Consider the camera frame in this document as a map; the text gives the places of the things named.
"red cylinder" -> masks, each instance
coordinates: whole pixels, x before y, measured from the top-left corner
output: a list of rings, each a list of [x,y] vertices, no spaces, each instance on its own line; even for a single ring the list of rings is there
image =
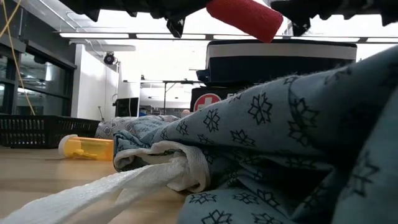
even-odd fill
[[[284,20],[281,13],[253,0],[212,0],[206,9],[212,17],[264,43],[274,39]]]

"pill bottle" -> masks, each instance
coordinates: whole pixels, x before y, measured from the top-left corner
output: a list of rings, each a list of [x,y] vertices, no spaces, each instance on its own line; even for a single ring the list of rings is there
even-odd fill
[[[61,156],[75,159],[113,160],[113,140],[83,138],[76,134],[63,137],[58,145]]]

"gray blanket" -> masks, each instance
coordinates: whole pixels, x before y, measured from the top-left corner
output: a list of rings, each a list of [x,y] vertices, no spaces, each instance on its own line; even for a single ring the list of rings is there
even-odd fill
[[[211,185],[187,197],[179,223],[395,224],[397,82],[394,47],[255,86],[184,119],[130,121],[114,135],[114,155],[163,140],[201,149]],[[114,163],[118,171],[147,165]]]

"black plastic basket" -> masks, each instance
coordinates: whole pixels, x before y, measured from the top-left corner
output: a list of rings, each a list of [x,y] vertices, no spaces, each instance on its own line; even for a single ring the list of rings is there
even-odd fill
[[[93,138],[99,123],[64,116],[0,115],[0,145],[53,149],[69,134]]]

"yellow cable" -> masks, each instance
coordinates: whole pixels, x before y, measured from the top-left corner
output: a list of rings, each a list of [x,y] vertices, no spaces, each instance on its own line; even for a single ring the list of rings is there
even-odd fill
[[[12,12],[10,18],[8,19],[8,21],[6,20],[6,26],[4,26],[4,28],[2,29],[2,31],[0,32],[0,37],[2,37],[2,35],[5,33],[6,29],[10,26],[10,22],[12,20],[12,18],[14,18],[15,13],[17,13],[19,6],[21,5],[21,1],[19,0],[17,3],[17,6],[15,7],[14,11]]]
[[[33,106],[30,103],[29,97],[27,96],[27,93],[26,93],[26,90],[25,90],[25,86],[24,86],[24,82],[22,81],[21,73],[19,71],[19,66],[18,66],[18,62],[17,62],[17,57],[16,57],[15,51],[14,51],[14,44],[12,43],[10,27],[9,27],[10,21],[12,20],[12,17],[14,17],[15,12],[18,10],[18,7],[19,7],[21,1],[22,0],[19,0],[19,2],[17,3],[16,8],[14,9],[14,12],[11,14],[9,19],[7,18],[6,2],[5,1],[2,2],[2,9],[4,11],[4,17],[6,18],[6,26],[5,26],[5,28],[3,28],[3,30],[7,30],[7,32],[8,32],[8,37],[9,37],[9,40],[10,40],[10,43],[11,43],[11,52],[12,52],[12,56],[14,57],[15,67],[17,68],[18,78],[19,78],[19,81],[21,82],[22,88],[24,89],[25,97],[26,97],[27,103],[29,104],[30,111],[32,112],[32,115],[36,115],[35,111],[33,110]]]

